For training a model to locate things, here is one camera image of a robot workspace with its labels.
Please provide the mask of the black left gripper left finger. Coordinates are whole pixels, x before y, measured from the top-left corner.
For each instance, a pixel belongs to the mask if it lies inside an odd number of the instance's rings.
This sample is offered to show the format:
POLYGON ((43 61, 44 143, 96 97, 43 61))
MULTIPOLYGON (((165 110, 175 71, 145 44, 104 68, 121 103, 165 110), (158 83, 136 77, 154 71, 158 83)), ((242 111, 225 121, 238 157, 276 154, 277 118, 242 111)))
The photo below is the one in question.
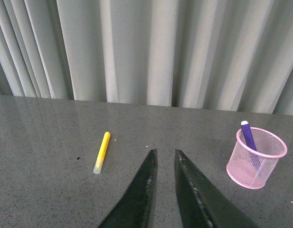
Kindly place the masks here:
POLYGON ((100 228, 151 228, 156 199, 157 151, 150 150, 122 198, 100 228))

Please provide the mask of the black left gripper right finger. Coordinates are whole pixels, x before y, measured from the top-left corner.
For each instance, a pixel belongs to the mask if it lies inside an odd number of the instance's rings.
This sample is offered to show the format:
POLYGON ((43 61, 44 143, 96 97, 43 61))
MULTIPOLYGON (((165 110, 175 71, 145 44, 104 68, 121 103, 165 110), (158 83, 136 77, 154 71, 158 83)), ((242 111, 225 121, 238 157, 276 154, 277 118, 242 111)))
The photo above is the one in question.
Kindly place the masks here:
POLYGON ((256 228, 181 150, 175 151, 175 186, 185 228, 256 228))

